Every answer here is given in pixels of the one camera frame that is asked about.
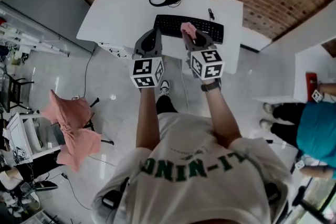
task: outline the person in teal shirt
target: person in teal shirt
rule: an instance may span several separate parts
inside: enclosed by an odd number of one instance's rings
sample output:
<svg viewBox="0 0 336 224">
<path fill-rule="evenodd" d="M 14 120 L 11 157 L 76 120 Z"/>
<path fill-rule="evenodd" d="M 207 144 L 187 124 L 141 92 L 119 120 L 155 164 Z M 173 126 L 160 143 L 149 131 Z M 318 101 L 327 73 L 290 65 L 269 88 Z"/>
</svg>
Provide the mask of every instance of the person in teal shirt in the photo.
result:
<svg viewBox="0 0 336 224">
<path fill-rule="evenodd" d="M 320 84 L 319 92 L 336 96 L 336 84 Z M 308 176 L 336 179 L 336 103 L 264 104 L 264 110 L 275 119 L 293 125 L 262 119 L 260 126 L 270 130 L 288 144 L 326 165 L 305 166 L 300 171 Z"/>
</svg>

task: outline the white cube with marker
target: white cube with marker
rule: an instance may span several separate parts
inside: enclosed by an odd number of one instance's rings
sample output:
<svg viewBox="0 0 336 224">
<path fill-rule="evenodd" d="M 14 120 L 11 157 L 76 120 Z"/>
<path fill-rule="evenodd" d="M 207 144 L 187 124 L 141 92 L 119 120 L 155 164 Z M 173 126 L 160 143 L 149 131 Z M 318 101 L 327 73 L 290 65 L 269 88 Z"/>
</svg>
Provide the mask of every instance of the white cube with marker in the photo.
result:
<svg viewBox="0 0 336 224">
<path fill-rule="evenodd" d="M 224 65 L 217 50 L 199 50 L 191 53 L 191 69 L 201 80 L 220 78 Z"/>
<path fill-rule="evenodd" d="M 132 61 L 130 75 L 137 88 L 157 87 L 164 72 L 162 57 Z"/>
</svg>

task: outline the red object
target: red object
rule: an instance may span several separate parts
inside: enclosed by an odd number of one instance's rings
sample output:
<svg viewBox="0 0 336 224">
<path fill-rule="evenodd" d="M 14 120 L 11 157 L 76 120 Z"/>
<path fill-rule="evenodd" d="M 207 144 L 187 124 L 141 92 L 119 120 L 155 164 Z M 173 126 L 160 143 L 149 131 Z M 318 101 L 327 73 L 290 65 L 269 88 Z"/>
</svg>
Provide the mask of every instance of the red object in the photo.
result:
<svg viewBox="0 0 336 224">
<path fill-rule="evenodd" d="M 317 74 L 316 73 L 306 73 L 306 82 L 307 82 L 308 101 L 313 102 L 314 99 L 312 97 L 312 94 L 314 90 L 317 89 Z"/>
</svg>

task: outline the black pants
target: black pants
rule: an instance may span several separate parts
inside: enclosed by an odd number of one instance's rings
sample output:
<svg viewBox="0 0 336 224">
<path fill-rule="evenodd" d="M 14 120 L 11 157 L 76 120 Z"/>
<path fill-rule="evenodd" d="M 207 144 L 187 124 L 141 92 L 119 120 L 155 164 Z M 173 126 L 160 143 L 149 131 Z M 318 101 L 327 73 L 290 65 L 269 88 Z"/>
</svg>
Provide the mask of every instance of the black pants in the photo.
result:
<svg viewBox="0 0 336 224">
<path fill-rule="evenodd" d="M 165 113 L 165 112 L 174 112 L 178 113 L 174 108 L 172 101 L 166 95 L 162 95 L 156 102 L 156 112 L 157 114 Z"/>
<path fill-rule="evenodd" d="M 44 155 L 40 158 L 34 159 L 32 163 L 20 164 L 15 167 L 19 170 L 25 182 L 32 182 L 35 178 L 43 175 L 62 164 L 56 163 L 57 155 L 60 151 Z"/>
<path fill-rule="evenodd" d="M 306 104 L 302 103 L 288 103 L 278 106 L 273 111 L 274 118 L 280 118 L 284 121 L 289 121 L 294 125 L 274 123 L 271 128 L 271 132 L 296 148 L 298 148 L 296 137 L 305 106 Z"/>
</svg>

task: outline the sneaker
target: sneaker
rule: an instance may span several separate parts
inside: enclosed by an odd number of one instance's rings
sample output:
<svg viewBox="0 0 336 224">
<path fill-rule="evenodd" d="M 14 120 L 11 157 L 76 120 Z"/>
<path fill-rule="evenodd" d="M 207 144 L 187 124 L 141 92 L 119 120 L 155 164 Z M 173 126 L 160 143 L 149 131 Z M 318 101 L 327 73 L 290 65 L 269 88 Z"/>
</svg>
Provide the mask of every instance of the sneaker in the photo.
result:
<svg viewBox="0 0 336 224">
<path fill-rule="evenodd" d="M 259 125 L 264 130 L 270 131 L 272 126 L 273 126 L 273 122 L 269 121 L 269 120 L 262 119 L 262 120 L 259 121 Z"/>
<path fill-rule="evenodd" d="M 263 104 L 262 104 L 262 107 L 263 107 L 263 110 L 264 110 L 266 113 L 271 114 L 271 115 L 273 115 L 273 111 L 274 111 L 274 109 L 276 108 L 275 105 L 273 105 L 273 104 L 268 104 L 268 103 L 263 103 Z"/>
<path fill-rule="evenodd" d="M 167 80 L 163 80 L 160 86 L 159 97 L 163 95 L 169 96 L 169 88 L 170 88 L 169 82 Z"/>
</svg>

